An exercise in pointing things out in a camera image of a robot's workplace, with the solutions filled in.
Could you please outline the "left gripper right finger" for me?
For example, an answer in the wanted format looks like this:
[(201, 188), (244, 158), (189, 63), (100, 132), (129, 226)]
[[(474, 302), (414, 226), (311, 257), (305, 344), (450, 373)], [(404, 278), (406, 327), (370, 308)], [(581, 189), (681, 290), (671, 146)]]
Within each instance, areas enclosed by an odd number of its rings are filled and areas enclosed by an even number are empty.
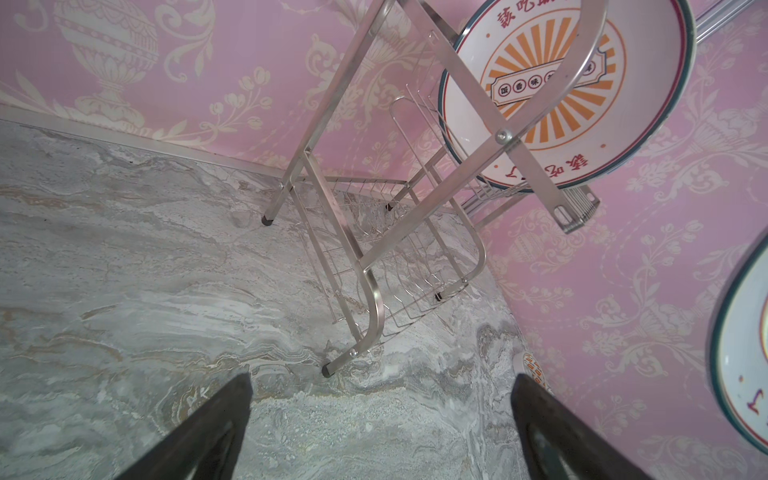
[(532, 479), (650, 479), (532, 377), (516, 377), (510, 403)]

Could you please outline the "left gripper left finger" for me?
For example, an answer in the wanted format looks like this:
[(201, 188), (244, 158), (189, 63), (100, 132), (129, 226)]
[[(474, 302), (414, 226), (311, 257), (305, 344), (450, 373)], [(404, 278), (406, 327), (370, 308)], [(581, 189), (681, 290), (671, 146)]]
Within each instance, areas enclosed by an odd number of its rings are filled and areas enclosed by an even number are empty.
[(230, 479), (250, 417), (250, 376), (239, 374), (118, 477)]

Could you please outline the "orange sunburst plate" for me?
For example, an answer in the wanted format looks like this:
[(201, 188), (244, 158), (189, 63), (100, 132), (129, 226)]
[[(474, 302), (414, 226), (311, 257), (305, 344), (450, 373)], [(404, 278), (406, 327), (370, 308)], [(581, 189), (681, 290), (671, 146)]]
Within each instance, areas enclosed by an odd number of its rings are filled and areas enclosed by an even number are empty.
[[(518, 114), (562, 65), (577, 1), (488, 1), (453, 46), (499, 112)], [(524, 136), (559, 187), (621, 165), (661, 126), (689, 78), (695, 22), (686, 1), (612, 1), (575, 88)]]
[(750, 245), (720, 294), (707, 335), (713, 395), (749, 444), (767, 452), (767, 233)]

